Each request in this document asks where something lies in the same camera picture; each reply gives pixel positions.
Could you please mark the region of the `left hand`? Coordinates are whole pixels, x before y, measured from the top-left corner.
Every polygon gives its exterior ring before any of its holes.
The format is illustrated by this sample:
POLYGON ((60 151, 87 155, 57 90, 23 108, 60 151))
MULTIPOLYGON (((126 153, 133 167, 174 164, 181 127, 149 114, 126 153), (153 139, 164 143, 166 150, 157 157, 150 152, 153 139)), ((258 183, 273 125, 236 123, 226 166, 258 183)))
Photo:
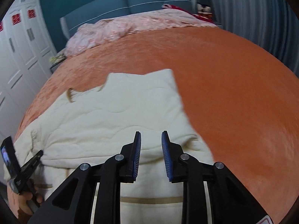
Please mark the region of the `left hand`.
POLYGON ((28 201, 33 198, 33 194, 31 192, 23 192, 18 195, 18 220, 20 223, 26 224, 29 219, 33 216, 33 211, 30 209, 28 205, 28 201))

